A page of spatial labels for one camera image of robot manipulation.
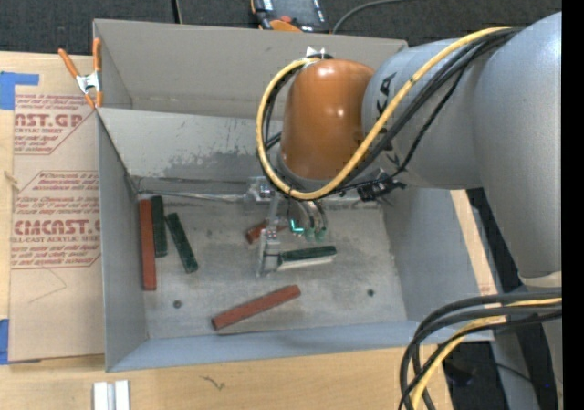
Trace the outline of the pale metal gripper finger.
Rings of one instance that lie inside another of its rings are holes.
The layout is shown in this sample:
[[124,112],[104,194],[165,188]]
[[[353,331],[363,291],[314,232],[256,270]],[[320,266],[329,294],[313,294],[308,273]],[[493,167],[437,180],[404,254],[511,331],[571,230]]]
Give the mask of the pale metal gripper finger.
[[280,262],[281,243],[276,237],[266,241],[266,271],[277,271]]
[[258,240],[258,247],[257,247],[257,262],[256,262],[256,269],[255,274],[258,277],[263,277],[266,274],[266,243],[269,238],[269,231],[266,229],[262,229],[260,232],[259,240]]

